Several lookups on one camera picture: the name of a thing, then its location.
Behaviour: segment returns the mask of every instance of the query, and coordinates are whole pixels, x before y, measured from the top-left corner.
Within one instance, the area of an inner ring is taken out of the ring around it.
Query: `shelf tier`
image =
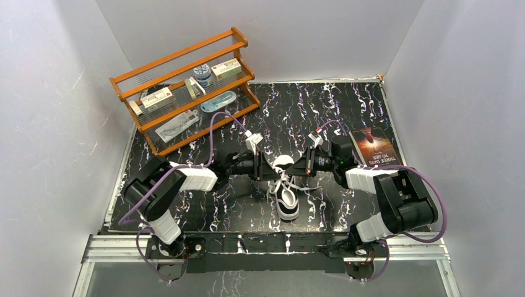
[[[139,131],[143,132],[152,129],[155,126],[158,126],[159,124],[168,121],[174,116],[185,112],[186,110],[194,108],[195,106],[200,105],[201,103],[207,100],[219,96],[227,90],[239,87],[240,85],[248,82],[249,80],[252,80],[254,78],[254,75],[252,75],[251,70],[244,64],[244,61],[242,59],[240,59],[239,62],[242,66],[241,72],[233,76],[227,77],[225,79],[222,79],[220,81],[217,81],[215,79],[215,76],[212,75],[212,84],[204,88],[204,90],[206,91],[206,95],[195,100],[191,98],[186,84],[182,81],[169,86],[169,89],[175,96],[175,100],[169,103],[168,105],[159,108],[158,110],[148,112],[144,108],[142,102],[137,101],[137,105],[144,114],[137,117],[137,115],[135,114],[135,112],[133,112],[131,108],[128,108],[128,110],[133,119],[135,120],[135,124],[137,125]]]
[[[184,72],[248,46],[246,37],[235,27],[208,40],[177,51],[123,75],[110,78],[122,102],[148,88],[162,84]]]
[[[253,95],[247,83],[243,83],[239,88],[235,88],[234,91],[238,95],[237,99],[226,107],[221,108],[219,111],[227,111],[234,117],[240,118],[246,113],[249,113],[250,111],[253,111],[261,106],[261,103],[257,97]],[[155,126],[154,129],[149,129],[148,131],[144,132],[145,138],[154,151],[154,154],[164,157],[169,153],[179,149],[180,147],[194,142],[198,138],[209,133],[210,120],[213,116],[213,113],[205,113],[201,111],[199,106],[195,106],[194,110],[198,111],[199,121],[188,127],[183,133],[177,135],[174,139],[168,142],[164,142],[155,132],[156,128],[160,127],[161,124]],[[212,127],[213,130],[233,121],[230,117],[226,117],[224,119],[222,118],[224,117],[219,118],[221,120],[214,123]]]

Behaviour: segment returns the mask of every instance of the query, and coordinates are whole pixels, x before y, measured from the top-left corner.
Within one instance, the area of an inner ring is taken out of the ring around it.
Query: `black marble surface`
[[[381,127],[399,154],[394,131],[386,111],[379,83],[313,83],[313,84],[251,84],[261,101],[261,108],[240,121],[264,138],[258,147],[267,154],[269,162],[280,154],[298,160],[312,141],[308,134],[330,119],[337,119],[348,130]],[[227,107],[235,112],[237,106]],[[323,132],[324,149],[329,139],[341,131],[337,126]],[[214,132],[215,147],[245,150],[240,129],[228,124]],[[209,136],[173,152],[168,159],[177,163],[205,163],[209,158]],[[153,156],[141,133],[136,132],[122,183]],[[315,191],[299,192],[299,217],[283,222],[277,216],[275,203],[267,201],[267,183],[252,182],[247,176],[236,176],[218,192],[181,192],[170,210],[183,231],[236,232],[324,232],[346,231],[378,212],[376,197],[364,192],[345,190],[335,183],[329,173],[303,180]],[[110,231],[136,232],[137,226],[119,226],[118,220],[131,208],[119,194]]]

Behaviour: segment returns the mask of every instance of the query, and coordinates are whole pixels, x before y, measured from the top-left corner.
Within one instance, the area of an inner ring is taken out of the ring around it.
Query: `white backdrop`
[[[257,81],[384,74],[423,0],[97,0],[133,68],[237,27]]]
[[[426,0],[386,74],[407,161],[437,183],[463,296],[523,296],[525,3]]]
[[[94,0],[0,1],[0,295],[71,296],[131,117],[131,67]]]

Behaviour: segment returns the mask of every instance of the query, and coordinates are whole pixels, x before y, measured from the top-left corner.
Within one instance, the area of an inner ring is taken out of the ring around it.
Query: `small box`
[[[164,107],[174,100],[175,96],[173,96],[170,89],[167,87],[158,90],[155,93],[151,93],[150,95],[147,95],[141,99],[144,107],[150,112]]]
[[[241,63],[239,63],[237,59],[231,59],[212,67],[212,71],[217,77],[217,81],[230,77],[233,74],[237,74],[241,72],[241,70]]]

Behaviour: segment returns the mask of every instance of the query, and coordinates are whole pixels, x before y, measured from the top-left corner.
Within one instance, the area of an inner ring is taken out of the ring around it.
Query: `sneaker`
[[[281,220],[291,221],[299,216],[299,201],[290,189],[298,188],[295,185],[295,177],[289,176],[284,171],[293,165],[292,157],[281,155],[276,158],[272,168],[280,174],[281,178],[276,181],[269,181],[269,189],[266,192],[267,197],[274,196],[277,206],[277,214]]]

